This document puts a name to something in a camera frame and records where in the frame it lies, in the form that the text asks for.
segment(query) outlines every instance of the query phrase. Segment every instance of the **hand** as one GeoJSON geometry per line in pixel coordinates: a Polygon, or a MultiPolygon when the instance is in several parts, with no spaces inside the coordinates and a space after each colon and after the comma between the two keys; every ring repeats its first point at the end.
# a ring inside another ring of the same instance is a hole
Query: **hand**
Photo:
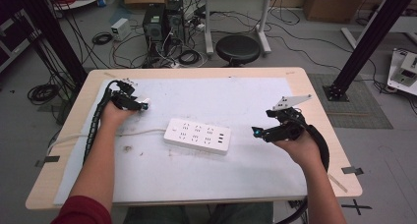
{"type": "Polygon", "coordinates": [[[306,131],[297,140],[280,140],[273,144],[285,150],[302,169],[322,165],[319,147],[306,131]]]}
{"type": "Polygon", "coordinates": [[[129,116],[136,112],[138,111],[119,109],[112,101],[109,101],[101,114],[101,126],[114,126],[117,129],[129,116]]]}

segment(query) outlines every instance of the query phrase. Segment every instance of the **computer tower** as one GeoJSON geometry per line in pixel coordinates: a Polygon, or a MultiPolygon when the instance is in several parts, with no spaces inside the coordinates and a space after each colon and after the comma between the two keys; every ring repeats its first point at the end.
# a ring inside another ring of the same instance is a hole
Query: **computer tower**
{"type": "Polygon", "coordinates": [[[143,27],[150,57],[165,57],[169,52],[171,38],[165,4],[149,4],[143,27]]]}
{"type": "Polygon", "coordinates": [[[184,8],[183,0],[170,0],[166,6],[166,13],[171,29],[171,44],[181,45],[186,43],[184,30],[184,8]]]}

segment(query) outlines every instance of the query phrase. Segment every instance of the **power outlet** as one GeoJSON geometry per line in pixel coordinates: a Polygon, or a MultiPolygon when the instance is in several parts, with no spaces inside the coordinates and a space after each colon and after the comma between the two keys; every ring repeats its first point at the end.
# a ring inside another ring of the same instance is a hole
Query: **power outlet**
{"type": "Polygon", "coordinates": [[[167,143],[225,155],[231,130],[217,126],[171,119],[163,139],[167,143]]]}

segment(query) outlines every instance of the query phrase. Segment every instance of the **camera rig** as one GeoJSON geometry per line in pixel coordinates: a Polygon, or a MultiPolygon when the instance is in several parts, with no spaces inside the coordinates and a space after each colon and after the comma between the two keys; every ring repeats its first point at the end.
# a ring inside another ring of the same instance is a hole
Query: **camera rig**
{"type": "Polygon", "coordinates": [[[84,153],[84,162],[86,162],[89,152],[91,151],[92,144],[95,139],[95,135],[98,130],[98,123],[101,117],[101,114],[104,110],[105,105],[111,100],[114,105],[121,110],[147,110],[149,108],[149,99],[140,101],[138,97],[133,96],[132,93],[135,91],[133,87],[134,83],[127,80],[111,81],[104,90],[103,97],[100,102],[97,104],[95,112],[91,119],[91,126],[89,128],[89,135],[86,143],[86,150],[84,153]],[[113,90],[110,88],[112,84],[117,84],[119,87],[118,90],[113,90]]]}
{"type": "MultiPolygon", "coordinates": [[[[329,164],[328,144],[320,132],[313,125],[308,125],[306,123],[301,110],[297,110],[292,107],[310,99],[311,97],[312,95],[310,94],[304,96],[283,96],[281,100],[272,107],[271,110],[267,110],[268,117],[277,119],[280,125],[270,129],[252,127],[252,130],[254,131],[255,138],[261,138],[266,142],[279,140],[297,140],[304,130],[307,131],[319,147],[320,157],[327,171],[329,164]]],[[[305,197],[297,211],[278,223],[291,223],[298,219],[306,211],[306,209],[307,198],[305,197]]]]}

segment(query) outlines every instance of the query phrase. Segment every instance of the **red sleeve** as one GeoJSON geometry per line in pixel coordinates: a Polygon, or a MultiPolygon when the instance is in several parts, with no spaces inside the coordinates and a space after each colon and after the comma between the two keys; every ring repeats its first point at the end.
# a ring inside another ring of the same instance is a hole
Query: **red sleeve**
{"type": "Polygon", "coordinates": [[[69,197],[52,224],[111,224],[110,213],[101,203],[87,196],[69,197]]]}

